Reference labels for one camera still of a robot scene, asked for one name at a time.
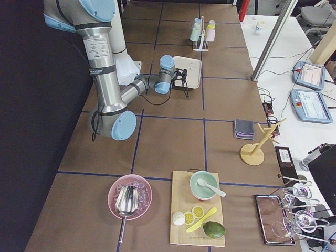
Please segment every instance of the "red fire extinguisher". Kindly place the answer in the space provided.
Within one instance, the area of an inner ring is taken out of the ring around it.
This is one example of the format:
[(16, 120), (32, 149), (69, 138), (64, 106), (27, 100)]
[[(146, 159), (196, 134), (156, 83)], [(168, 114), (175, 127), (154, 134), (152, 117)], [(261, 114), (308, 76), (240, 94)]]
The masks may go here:
[(239, 21), (244, 21), (245, 14), (247, 12), (248, 5), (250, 4), (250, 0), (243, 0), (241, 4), (240, 12), (239, 12)]

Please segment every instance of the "white table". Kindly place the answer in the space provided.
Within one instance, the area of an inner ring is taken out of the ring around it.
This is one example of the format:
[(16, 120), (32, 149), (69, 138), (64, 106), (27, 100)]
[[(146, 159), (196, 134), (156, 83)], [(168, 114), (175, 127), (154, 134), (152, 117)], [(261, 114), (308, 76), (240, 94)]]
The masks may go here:
[[(260, 57), (269, 35), (277, 21), (277, 18), (277, 16), (246, 15), (244, 21), (241, 23), (253, 68), (255, 68), (257, 65), (257, 58)], [(264, 27), (258, 35), (256, 35), (254, 32), (257, 21), (265, 22)], [(311, 48), (311, 44), (299, 23), (294, 17), (290, 17), (286, 23), (285, 28), (280, 34), (278, 41), (276, 42), (270, 54), (270, 57), (294, 56), (296, 54), (305, 52), (309, 48)], [(308, 55), (309, 53), (305, 54), (301, 60), (311, 62)], [(263, 71), (269, 70), (276, 73), (290, 71), (293, 69), (293, 66), (301, 56), (302, 55), (298, 55), (292, 58), (269, 58)], [(328, 73), (326, 75), (326, 79), (330, 81), (332, 80)], [(264, 72), (258, 79), (258, 86), (269, 90), (271, 96), (275, 98), (273, 101), (273, 111), (274, 116), (279, 120), (281, 118), (281, 112), (285, 107), (287, 98), (293, 88), (293, 84), (294, 81), (291, 72), (285, 73), (283, 75)], [(308, 89), (300, 85), (294, 85), (294, 88)], [(335, 84), (326, 82), (322, 93), (336, 98)], [(324, 100), (326, 101), (328, 107), (336, 107), (335, 101), (332, 101), (326, 97), (324, 97)], [(336, 110), (331, 109), (330, 112), (335, 121)], [(299, 121), (290, 100), (288, 100), (288, 103), (283, 111), (282, 118), (286, 118), (286, 121), (281, 124), (280, 136), (276, 137), (276, 140), (279, 141), (280, 144), (275, 143), (274, 146), (289, 147), (297, 173), (302, 174), (308, 180), (313, 181), (310, 172), (303, 171), (299, 167), (298, 163), (307, 156), (309, 151), (313, 150), (320, 144), (336, 144), (336, 123), (333, 122), (331, 124), (321, 124)], [(326, 201), (321, 195), (321, 192), (317, 186), (315, 186), (315, 184), (312, 186), (312, 197), (319, 199), (326, 209), (329, 209), (329, 206), (327, 205)], [(302, 251), (309, 251), (306, 242), (301, 242), (301, 247)]]

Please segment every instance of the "yellow knife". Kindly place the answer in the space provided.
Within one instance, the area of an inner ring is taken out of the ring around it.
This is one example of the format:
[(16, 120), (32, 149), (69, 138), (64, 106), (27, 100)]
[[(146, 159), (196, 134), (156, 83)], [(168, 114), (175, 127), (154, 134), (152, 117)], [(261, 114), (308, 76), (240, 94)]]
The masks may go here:
[(198, 222), (196, 222), (194, 225), (192, 225), (190, 228), (187, 229), (187, 233), (190, 233), (192, 231), (199, 229), (202, 226), (202, 222), (208, 219), (210, 216), (212, 216), (216, 212), (217, 212), (216, 207), (211, 208), (201, 219), (198, 220)]

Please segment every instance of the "dark background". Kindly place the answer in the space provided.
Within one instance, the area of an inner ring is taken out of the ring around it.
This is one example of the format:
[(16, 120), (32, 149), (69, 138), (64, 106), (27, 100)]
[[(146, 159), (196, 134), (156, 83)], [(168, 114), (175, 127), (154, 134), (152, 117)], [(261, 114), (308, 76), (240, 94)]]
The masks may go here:
[(23, 251), (92, 85), (82, 39), (47, 27), (43, 1), (0, 8), (0, 251)]

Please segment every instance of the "light green bowl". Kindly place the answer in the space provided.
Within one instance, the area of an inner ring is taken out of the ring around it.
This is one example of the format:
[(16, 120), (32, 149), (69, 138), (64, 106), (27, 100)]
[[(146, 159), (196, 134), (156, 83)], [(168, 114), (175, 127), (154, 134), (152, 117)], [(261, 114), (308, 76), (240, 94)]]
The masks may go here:
[(195, 172), (190, 178), (190, 190), (192, 194), (201, 201), (211, 200), (216, 193), (206, 186), (199, 185), (197, 180), (200, 178), (206, 180), (209, 185), (218, 188), (218, 183), (210, 172), (199, 171)]

